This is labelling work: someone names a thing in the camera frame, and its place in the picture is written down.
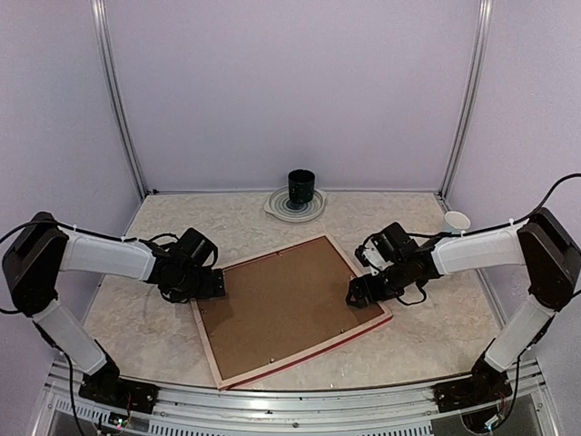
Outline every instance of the white cup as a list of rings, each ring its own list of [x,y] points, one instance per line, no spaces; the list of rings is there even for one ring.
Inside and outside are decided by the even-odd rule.
[[[470,228],[472,222],[462,212],[450,211],[444,214],[444,232],[460,234]]]

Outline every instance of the wooden frame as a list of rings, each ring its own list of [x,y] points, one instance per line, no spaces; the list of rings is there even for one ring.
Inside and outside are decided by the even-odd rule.
[[[353,271],[354,277],[361,276],[359,268],[345,255],[345,253],[339,247],[337,242],[330,235],[328,235],[326,233],[320,233],[316,236],[312,236],[310,238],[306,238],[306,239],[297,241],[295,243],[283,245],[282,247],[278,247],[274,250],[270,250],[270,251],[265,252],[265,253],[249,256],[249,257],[243,258],[239,261],[226,263],[224,265],[221,265],[221,268],[226,269],[226,268],[229,268],[232,266],[237,266],[237,265],[241,265],[243,263],[251,262],[251,261],[259,259],[263,256],[268,256],[268,255],[271,255],[273,253],[277,253],[277,252],[280,252],[283,250],[289,250],[291,248],[297,247],[297,246],[302,245],[304,243],[309,243],[309,242],[318,240],[320,238],[326,238],[330,242],[330,244],[333,246],[335,251],[342,258],[342,260]],[[378,306],[383,311],[383,314],[368,321],[368,322],[364,322],[363,324],[361,324],[357,327],[354,327],[350,330],[347,330],[344,333],[340,333],[337,336],[335,336],[331,339],[328,339],[327,341],[324,341],[320,344],[312,346],[306,350],[303,350],[302,352],[297,352],[295,354],[292,354],[291,356],[286,357],[284,359],[281,359],[277,362],[261,366],[260,368],[257,368],[255,370],[252,370],[249,372],[245,372],[244,374],[240,374],[240,375],[237,375],[235,377],[231,377],[229,379],[223,379],[222,375],[220,373],[220,370],[218,368],[218,363],[216,362],[216,360],[214,358],[212,346],[210,344],[210,339],[208,338],[208,334],[206,332],[206,329],[205,329],[205,326],[203,323],[202,315],[200,314],[200,308],[198,306],[198,303],[195,300],[192,301],[193,317],[194,317],[196,326],[198,327],[198,331],[200,332],[200,337],[202,339],[202,345],[204,348],[204,352],[206,354],[206,357],[208,358],[208,363],[210,364],[210,369],[212,371],[212,377],[213,377],[214,381],[216,382],[216,386],[218,387],[219,390],[230,389],[230,388],[233,388],[236,386],[240,386],[244,383],[253,382],[253,381],[258,380],[262,377],[267,377],[275,372],[282,371],[282,370],[289,368],[293,365],[296,365],[298,363],[305,362],[308,359],[317,357],[317,356],[323,354],[324,352],[330,351],[334,348],[341,346],[342,344],[344,344],[346,342],[349,342],[353,339],[358,338],[359,336],[365,334],[366,332],[370,332],[371,330],[379,327],[382,324],[385,324],[386,322],[390,321],[393,318],[393,314],[391,313],[391,311],[388,309],[388,307],[385,305],[384,302],[378,302]]]

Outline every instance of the table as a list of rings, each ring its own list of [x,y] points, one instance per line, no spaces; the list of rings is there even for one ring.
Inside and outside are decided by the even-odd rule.
[[[329,233],[356,264],[355,248],[371,233],[399,221],[409,232],[441,228],[443,212],[431,193],[329,193],[324,214],[288,224],[267,215],[267,193],[150,195],[129,236],[181,234],[194,227],[220,248],[219,263],[264,253],[309,236]],[[410,287],[404,299],[419,292]],[[428,300],[405,307],[388,302],[392,321],[336,350],[243,389],[344,389],[416,382],[469,371],[498,327],[474,272],[432,281]],[[169,304],[157,289],[105,277],[87,314],[88,332],[126,376],[213,386],[210,367],[189,304]]]

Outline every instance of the white wall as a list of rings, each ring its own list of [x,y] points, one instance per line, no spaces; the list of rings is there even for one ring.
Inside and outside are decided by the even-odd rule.
[[[475,112],[449,199],[476,226],[528,213],[560,176],[581,170],[581,3],[494,2]],[[581,243],[581,181],[548,206]],[[505,312],[527,294],[524,268],[489,271]],[[537,346],[563,434],[578,434],[581,300]]]
[[[0,59],[0,234],[41,210],[123,232],[139,200],[113,122],[90,3],[4,0]],[[57,290],[83,316],[97,281],[67,273]],[[0,307],[12,307],[4,278]],[[25,434],[54,355],[22,315],[0,316],[0,331],[0,434]]]
[[[168,191],[436,190],[478,0],[108,2],[145,179]]]

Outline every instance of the robotic arm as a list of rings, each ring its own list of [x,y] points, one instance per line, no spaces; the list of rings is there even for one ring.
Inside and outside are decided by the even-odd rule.
[[[495,265],[527,266],[527,299],[478,358],[469,379],[435,387],[440,411],[510,395],[506,370],[541,339],[555,314],[570,302],[581,270],[579,247],[545,208],[524,223],[460,237],[440,235],[421,246],[393,223],[372,234],[355,255],[372,268],[372,273],[350,283],[346,300],[356,307],[399,298],[413,283],[425,295],[423,286],[443,275]]]
[[[13,303],[32,318],[52,346],[67,353],[84,373],[79,395],[125,409],[151,413],[157,387],[119,378],[119,369],[81,323],[58,300],[60,271],[113,274],[157,284],[168,302],[225,294],[222,270],[203,266],[217,247],[190,228],[176,242],[158,245],[68,230],[50,213],[38,213],[6,252],[2,266]]]

